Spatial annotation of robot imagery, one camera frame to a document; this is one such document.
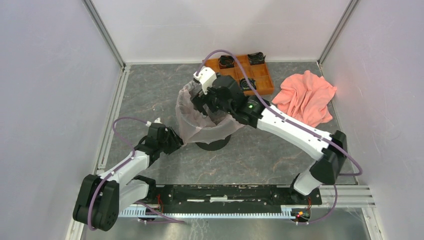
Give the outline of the black plastic trash bin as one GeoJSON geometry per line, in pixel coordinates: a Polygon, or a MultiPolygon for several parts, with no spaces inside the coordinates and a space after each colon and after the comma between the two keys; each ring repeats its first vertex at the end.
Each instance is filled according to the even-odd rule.
{"type": "Polygon", "coordinates": [[[186,144],[196,144],[199,148],[206,151],[217,151],[224,148],[230,141],[231,134],[224,131],[224,128],[230,126],[229,116],[218,110],[210,112],[207,106],[205,110],[208,115],[205,116],[194,109],[192,96],[195,90],[201,87],[200,84],[190,81],[183,88],[181,117],[184,142],[186,144]]]}

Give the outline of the pink translucent trash bag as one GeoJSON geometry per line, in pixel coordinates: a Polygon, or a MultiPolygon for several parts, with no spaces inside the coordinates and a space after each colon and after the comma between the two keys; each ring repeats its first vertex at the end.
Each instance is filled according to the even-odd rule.
{"type": "Polygon", "coordinates": [[[206,105],[204,109],[207,115],[203,115],[196,110],[191,102],[191,97],[195,95],[195,91],[201,89],[199,84],[190,81],[178,92],[175,115],[179,136],[185,144],[210,144],[218,140],[224,140],[244,127],[243,124],[237,122],[230,114],[222,110],[211,112],[206,105]]]}

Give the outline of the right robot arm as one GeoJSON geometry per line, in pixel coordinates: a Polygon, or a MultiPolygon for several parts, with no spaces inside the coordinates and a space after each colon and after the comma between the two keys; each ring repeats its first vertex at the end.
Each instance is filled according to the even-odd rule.
{"type": "Polygon", "coordinates": [[[255,95],[246,96],[229,75],[214,74],[206,79],[194,77],[196,90],[191,101],[194,108],[207,115],[205,106],[214,113],[223,111],[238,123],[274,134],[297,146],[314,163],[295,177],[289,189],[289,199],[302,204],[321,185],[335,184],[347,159],[346,135],[337,130],[331,134],[300,122],[255,95]]]}

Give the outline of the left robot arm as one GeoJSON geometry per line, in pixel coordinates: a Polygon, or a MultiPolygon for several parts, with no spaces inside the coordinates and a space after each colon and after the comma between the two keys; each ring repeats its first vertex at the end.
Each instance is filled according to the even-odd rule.
{"type": "Polygon", "coordinates": [[[170,127],[151,123],[145,135],[129,155],[108,171],[87,175],[81,183],[72,213],[74,221],[91,230],[109,231],[119,214],[135,202],[153,203],[157,198],[155,180],[143,177],[161,154],[177,151],[183,140],[170,127]]]}

